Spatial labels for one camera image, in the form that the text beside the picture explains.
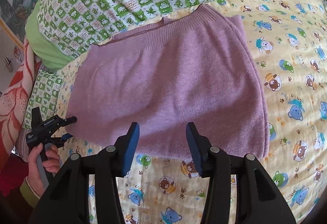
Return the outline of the left forearm green cuff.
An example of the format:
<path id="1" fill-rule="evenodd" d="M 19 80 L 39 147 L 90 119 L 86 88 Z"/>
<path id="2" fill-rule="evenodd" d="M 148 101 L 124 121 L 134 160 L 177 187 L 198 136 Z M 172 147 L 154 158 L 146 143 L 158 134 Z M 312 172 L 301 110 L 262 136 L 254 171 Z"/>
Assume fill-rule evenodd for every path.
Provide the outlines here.
<path id="1" fill-rule="evenodd" d="M 30 207 L 35 208 L 37 203 L 39 202 L 40 196 L 32 189 L 32 187 L 28 182 L 27 177 L 24 179 L 19 190 L 23 199 L 27 202 L 27 204 Z"/>

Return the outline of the person's left hand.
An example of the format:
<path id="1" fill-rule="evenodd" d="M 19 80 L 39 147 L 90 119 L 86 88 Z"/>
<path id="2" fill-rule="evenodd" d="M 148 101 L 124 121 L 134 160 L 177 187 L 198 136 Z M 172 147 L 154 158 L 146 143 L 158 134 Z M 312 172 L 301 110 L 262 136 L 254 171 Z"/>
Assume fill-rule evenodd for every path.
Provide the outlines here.
<path id="1" fill-rule="evenodd" d="M 43 182 L 40 177 L 40 171 L 37 164 L 37 158 L 40 155 L 41 151 L 43 150 L 43 144 L 40 143 L 38 146 L 35 146 L 28 155 L 28 167 L 29 167 L 29 174 L 27 176 L 27 181 L 29 182 L 30 187 L 32 190 L 41 197 L 44 193 L 44 186 Z M 55 145 L 52 145 L 46 152 L 45 152 L 48 160 L 43 162 L 43 167 L 46 171 L 51 174 L 56 174 L 60 167 L 60 156 L 58 154 L 58 148 Z"/>

